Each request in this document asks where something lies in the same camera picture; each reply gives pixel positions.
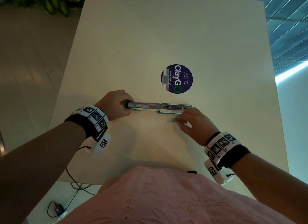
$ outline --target light strip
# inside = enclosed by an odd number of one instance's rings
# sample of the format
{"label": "light strip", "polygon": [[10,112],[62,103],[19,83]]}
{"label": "light strip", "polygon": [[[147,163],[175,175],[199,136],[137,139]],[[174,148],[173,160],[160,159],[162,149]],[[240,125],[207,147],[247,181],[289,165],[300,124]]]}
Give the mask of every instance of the light strip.
{"label": "light strip", "polygon": [[301,63],[300,65],[298,65],[296,67],[293,67],[292,69],[287,70],[286,72],[276,76],[275,77],[276,84],[278,84],[279,82],[281,82],[284,79],[288,78],[289,76],[295,74],[296,72],[302,70],[306,66],[308,66],[308,61],[305,61],[305,62]]}

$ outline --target round purple sticker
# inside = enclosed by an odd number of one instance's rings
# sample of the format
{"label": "round purple sticker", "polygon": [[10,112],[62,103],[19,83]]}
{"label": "round purple sticker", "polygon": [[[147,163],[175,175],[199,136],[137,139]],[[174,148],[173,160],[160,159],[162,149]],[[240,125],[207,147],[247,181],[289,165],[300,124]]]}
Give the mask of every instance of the round purple sticker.
{"label": "round purple sticker", "polygon": [[180,64],[167,66],[160,76],[161,83],[171,93],[185,93],[192,86],[192,78],[190,70]]}

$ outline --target table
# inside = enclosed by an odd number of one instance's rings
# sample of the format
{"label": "table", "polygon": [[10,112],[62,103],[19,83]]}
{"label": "table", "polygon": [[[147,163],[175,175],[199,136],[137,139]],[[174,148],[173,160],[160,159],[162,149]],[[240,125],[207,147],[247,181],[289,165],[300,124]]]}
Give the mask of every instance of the table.
{"label": "table", "polygon": [[[172,64],[191,71],[188,91],[162,86],[161,73]],[[262,1],[86,0],[50,128],[118,89],[138,102],[191,104],[288,171]],[[194,170],[212,179],[204,148],[171,118],[136,111],[110,122],[104,151],[78,151],[69,171],[78,182],[97,185],[135,166]],[[59,179],[71,181],[66,172]],[[251,196],[237,178],[225,188]]]}

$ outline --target wooden floor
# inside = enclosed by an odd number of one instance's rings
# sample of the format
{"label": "wooden floor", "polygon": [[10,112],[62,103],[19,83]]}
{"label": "wooden floor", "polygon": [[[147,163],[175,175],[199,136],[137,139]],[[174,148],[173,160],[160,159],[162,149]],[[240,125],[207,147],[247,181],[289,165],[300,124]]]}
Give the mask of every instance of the wooden floor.
{"label": "wooden floor", "polygon": [[80,10],[0,6],[0,130],[6,151],[47,131]]}

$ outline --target pink shirt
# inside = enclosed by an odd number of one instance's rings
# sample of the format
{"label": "pink shirt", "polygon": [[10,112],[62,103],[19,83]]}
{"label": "pink shirt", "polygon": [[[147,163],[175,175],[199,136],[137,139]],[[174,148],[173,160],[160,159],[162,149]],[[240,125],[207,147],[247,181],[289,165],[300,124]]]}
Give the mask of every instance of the pink shirt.
{"label": "pink shirt", "polygon": [[294,223],[199,174],[135,167],[102,185],[60,224]]}

